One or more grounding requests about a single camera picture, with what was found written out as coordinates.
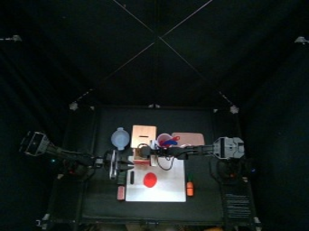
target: black curtain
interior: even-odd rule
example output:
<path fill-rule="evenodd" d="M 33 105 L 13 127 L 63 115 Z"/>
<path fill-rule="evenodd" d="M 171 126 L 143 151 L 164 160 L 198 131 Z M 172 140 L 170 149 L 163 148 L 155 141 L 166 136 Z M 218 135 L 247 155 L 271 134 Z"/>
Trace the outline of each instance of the black curtain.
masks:
<path fill-rule="evenodd" d="M 309 44 L 293 40 L 307 34 L 307 1 L 212 1 L 196 20 L 167 36 L 204 78 L 160 42 L 156 89 L 148 84 L 152 48 L 104 81 L 154 35 L 112 2 L 96 2 L 92 7 L 76 2 L 4 1 L 0 5 L 0 37 L 20 34 L 22 39 L 0 42 L 0 229 L 33 230 L 56 172 L 48 158 L 18 153 L 21 138 L 28 130 L 44 131 L 61 145 L 68 104 L 97 83 L 83 103 L 145 106 L 156 103 L 156 92 L 162 105 L 222 106 L 226 101 L 216 93 L 222 90 L 240 108 L 246 150 L 258 170 L 252 195 L 265 230 L 306 229 Z M 182 6 L 184 1 L 182 5 L 164 2 L 159 32 L 203 4 L 191 2 L 190 8 Z M 152 28 L 151 7 L 137 1 L 128 5 Z M 167 91 L 172 94 L 164 99 Z"/>
<path fill-rule="evenodd" d="M 309 169 L 309 46 L 297 46 L 247 99 L 240 124 L 258 170 L 252 195 L 265 230 L 305 230 Z"/>

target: black enclosure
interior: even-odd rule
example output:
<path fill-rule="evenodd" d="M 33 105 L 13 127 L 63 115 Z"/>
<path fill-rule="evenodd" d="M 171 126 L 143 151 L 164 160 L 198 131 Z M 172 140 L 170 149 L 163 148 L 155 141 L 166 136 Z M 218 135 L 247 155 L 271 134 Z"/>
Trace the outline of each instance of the black enclosure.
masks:
<path fill-rule="evenodd" d="M 52 194 L 59 163 L 18 153 L 28 130 L 69 147 L 80 112 L 232 106 L 263 230 L 305 230 L 307 12 L 305 0 L 2 1 L 0 229 L 38 230 Z"/>

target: wooden block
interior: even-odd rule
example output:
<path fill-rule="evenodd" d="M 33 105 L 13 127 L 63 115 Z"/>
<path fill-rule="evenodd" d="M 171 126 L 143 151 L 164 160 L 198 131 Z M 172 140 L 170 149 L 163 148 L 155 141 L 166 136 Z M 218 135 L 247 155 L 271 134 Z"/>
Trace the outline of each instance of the wooden block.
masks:
<path fill-rule="evenodd" d="M 156 138 L 155 136 L 156 136 L 155 126 L 133 125 L 131 130 L 129 147 L 137 148 L 140 143 L 145 143 L 149 145 L 149 141 L 155 140 Z"/>

